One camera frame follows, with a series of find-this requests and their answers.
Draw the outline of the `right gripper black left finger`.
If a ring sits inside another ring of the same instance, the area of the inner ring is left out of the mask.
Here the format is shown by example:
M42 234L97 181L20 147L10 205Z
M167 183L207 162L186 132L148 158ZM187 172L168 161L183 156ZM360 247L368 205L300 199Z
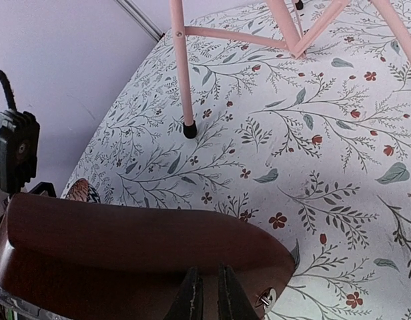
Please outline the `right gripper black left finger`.
M164 320L203 319L203 279L196 267L190 268Z

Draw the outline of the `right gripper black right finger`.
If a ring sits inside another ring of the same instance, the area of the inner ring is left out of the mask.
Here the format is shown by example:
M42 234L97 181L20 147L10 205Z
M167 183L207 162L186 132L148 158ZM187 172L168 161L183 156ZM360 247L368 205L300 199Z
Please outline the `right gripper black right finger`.
M218 269L218 319L260 319L247 298L234 270L221 264Z

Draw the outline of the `brown wooden metronome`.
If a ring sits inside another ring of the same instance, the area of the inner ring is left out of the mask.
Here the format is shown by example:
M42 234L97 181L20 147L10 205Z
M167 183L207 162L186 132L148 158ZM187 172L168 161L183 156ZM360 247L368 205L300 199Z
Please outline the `brown wooden metronome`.
M192 267L203 319L218 319L221 264L260 319L295 271L275 237L214 211L20 193L0 224L0 304L31 319L163 319Z

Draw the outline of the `pink music stand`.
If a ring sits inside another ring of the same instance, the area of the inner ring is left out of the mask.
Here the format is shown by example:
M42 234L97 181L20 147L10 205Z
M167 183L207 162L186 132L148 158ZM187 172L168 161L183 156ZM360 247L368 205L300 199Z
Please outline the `pink music stand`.
M331 1L326 10L305 34L298 15L298 11L304 8L303 1L292 1L298 27L292 19L285 1L266 1L266 4L277 23L284 40L275 40L266 37L255 36L247 33L225 31L206 27L185 26L183 15L183 1L169 1L171 16L171 34L175 50L177 78L181 94L183 111L183 134L188 139L197 135L197 127L193 116L191 90L189 82L189 65L187 58L186 37L201 36L216 39L229 39L246 43L253 43L283 49L289 51L293 58L298 59L304 55L306 49L325 31L328 25L348 6L351 1ZM371 1L376 10L385 20L387 26L393 32L396 40L407 56L411 64L411 34L403 24L390 1Z

